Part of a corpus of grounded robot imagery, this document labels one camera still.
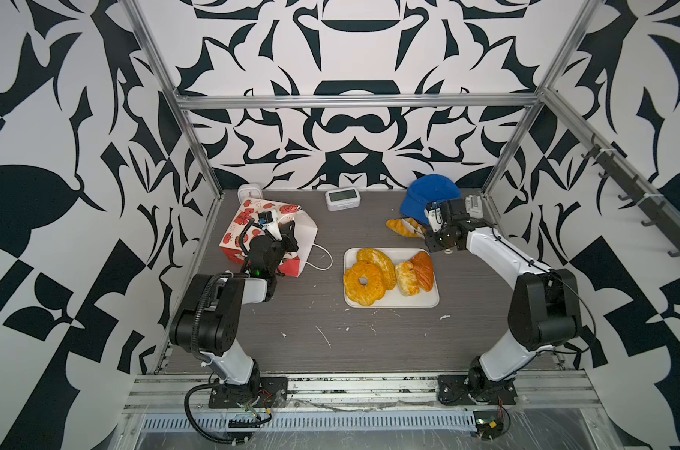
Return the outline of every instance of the gray tabletop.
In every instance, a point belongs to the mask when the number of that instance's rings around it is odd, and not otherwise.
[[[266,199],[302,206],[317,224],[315,242],[330,251],[335,263],[323,272],[306,266],[297,278],[279,279],[271,301],[243,306],[237,339],[263,372],[466,369],[506,332],[512,290],[479,257],[455,250],[432,254],[440,292],[434,308],[350,308],[342,282],[348,248],[424,247],[421,239],[385,227],[388,219],[401,217],[404,192],[363,192],[361,197],[357,208],[329,212],[322,192],[265,192]],[[200,273],[239,268],[218,246],[239,206],[236,193],[226,192]],[[309,261],[318,267],[330,263],[315,247]],[[551,367],[551,358],[539,357],[533,366]],[[183,372],[204,370],[174,348],[165,373]]]

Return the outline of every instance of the white debris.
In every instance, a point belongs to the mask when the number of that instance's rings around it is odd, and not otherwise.
[[[327,340],[327,337],[325,336],[325,333],[323,333],[323,331],[320,329],[320,327],[315,326],[315,328],[317,329],[317,331],[320,332],[321,335],[323,335],[323,337],[325,338],[325,342],[327,342],[327,345],[328,345],[330,348],[332,348],[333,345],[330,343],[330,341]]]

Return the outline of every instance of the white alarm clock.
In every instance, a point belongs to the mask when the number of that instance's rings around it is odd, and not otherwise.
[[[329,211],[349,210],[360,206],[360,193],[353,187],[335,189],[325,193]]]

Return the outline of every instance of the paper gift bag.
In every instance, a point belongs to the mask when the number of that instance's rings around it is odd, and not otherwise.
[[[308,261],[309,251],[312,250],[312,244],[315,242],[317,235],[317,225],[307,212],[296,204],[287,204],[281,202],[273,202],[264,199],[247,199],[240,205],[237,210],[235,219],[227,227],[225,236],[219,247],[231,262],[242,264],[245,261],[245,253],[240,248],[240,233],[245,225],[254,219],[258,221],[258,212],[263,211],[277,211],[278,223],[280,227],[290,221],[295,221],[294,237],[297,239],[297,252],[289,251],[285,253],[282,259],[279,270],[290,276],[299,276],[302,269],[305,268],[305,263]],[[264,232],[255,227],[251,227],[245,235],[244,243],[247,248],[252,245],[252,240]]]

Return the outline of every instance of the black and white patterned wall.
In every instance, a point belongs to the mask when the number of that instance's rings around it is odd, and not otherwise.
[[[141,0],[188,96],[533,92],[581,0]],[[483,185],[521,108],[196,111],[220,184]]]
[[[108,445],[212,200],[116,0],[0,1],[0,448]]]
[[[557,84],[680,211],[680,0],[607,0]],[[680,258],[545,109],[492,194],[515,245],[578,276],[567,350],[625,445],[680,448]]]

